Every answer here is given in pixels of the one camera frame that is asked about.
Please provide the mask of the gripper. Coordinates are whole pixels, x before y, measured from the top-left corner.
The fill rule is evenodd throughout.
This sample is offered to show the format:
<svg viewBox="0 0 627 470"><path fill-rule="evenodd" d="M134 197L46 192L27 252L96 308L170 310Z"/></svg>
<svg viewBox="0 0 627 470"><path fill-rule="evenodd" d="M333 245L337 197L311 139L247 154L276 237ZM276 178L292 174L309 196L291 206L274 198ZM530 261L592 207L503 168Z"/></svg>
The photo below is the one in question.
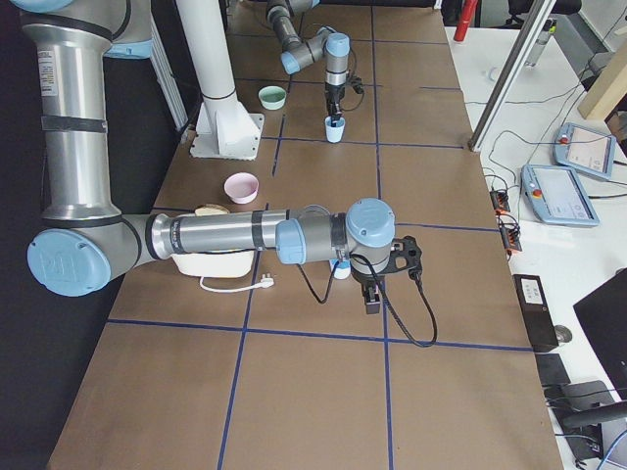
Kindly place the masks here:
<svg viewBox="0 0 627 470"><path fill-rule="evenodd" d="M336 127L342 118L341 102L345 97L346 84L326 82L324 88L325 104L329 113L329 125Z"/></svg>
<svg viewBox="0 0 627 470"><path fill-rule="evenodd" d="M351 262L351 274L362 286L362 297L366 314L378 314L381 309L380 292L385 272L372 271L366 264Z"/></svg>

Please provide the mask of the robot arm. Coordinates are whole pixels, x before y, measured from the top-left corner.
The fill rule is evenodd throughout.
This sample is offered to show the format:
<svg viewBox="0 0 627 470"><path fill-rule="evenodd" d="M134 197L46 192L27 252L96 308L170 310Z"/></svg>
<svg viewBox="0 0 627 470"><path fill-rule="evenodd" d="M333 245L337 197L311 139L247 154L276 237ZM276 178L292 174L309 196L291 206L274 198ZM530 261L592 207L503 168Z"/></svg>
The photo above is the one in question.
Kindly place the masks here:
<svg viewBox="0 0 627 470"><path fill-rule="evenodd" d="M148 58L151 1L10 1L36 45L50 178L46 226L27 248L35 279L77 297L102 289L143 263L196 253L274 249L284 264L347 260L362 285L368 313L378 287L397 268L395 216L366 198L348 213L309 206L206 216L123 215L111 200L103 58ZM303 41L291 19L318 1L267 1L266 20L279 40L288 74L323 58L331 128L343 124L349 36L322 26ZM202 158L253 160L264 121L238 100L218 1L176 1L201 85L197 144Z"/></svg>
<svg viewBox="0 0 627 470"><path fill-rule="evenodd" d="M312 10L318 1L267 1L265 19L281 45L281 64L289 75L295 74L324 58L325 102L330 126L337 128L343 119L341 100L349 76L350 38L323 25L310 39L303 39L293 26L297 14Z"/></svg>

